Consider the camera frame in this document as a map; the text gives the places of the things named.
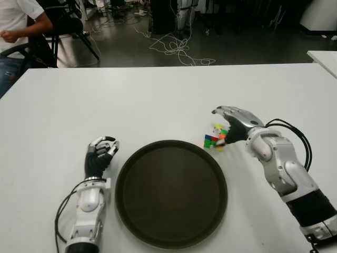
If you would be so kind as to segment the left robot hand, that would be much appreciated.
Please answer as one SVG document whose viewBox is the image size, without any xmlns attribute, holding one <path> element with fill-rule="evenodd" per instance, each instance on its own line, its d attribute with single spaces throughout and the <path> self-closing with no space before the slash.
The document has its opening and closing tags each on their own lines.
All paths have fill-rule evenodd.
<svg viewBox="0 0 337 253">
<path fill-rule="evenodd" d="M 88 145 L 84 162 L 85 179 L 102 178 L 104 171 L 110 165 L 114 155 L 119 150 L 120 143 L 110 136 L 99 137 Z"/>
</svg>

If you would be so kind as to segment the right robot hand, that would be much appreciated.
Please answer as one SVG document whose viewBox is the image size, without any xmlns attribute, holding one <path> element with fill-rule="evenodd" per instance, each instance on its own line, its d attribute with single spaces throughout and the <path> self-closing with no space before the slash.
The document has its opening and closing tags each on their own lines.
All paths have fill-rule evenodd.
<svg viewBox="0 0 337 253">
<path fill-rule="evenodd" d="M 253 113 L 234 106 L 218 106 L 212 114 L 221 115 L 230 125 L 224 144 L 245 141 L 252 129 L 264 127 L 264 123 Z"/>
</svg>

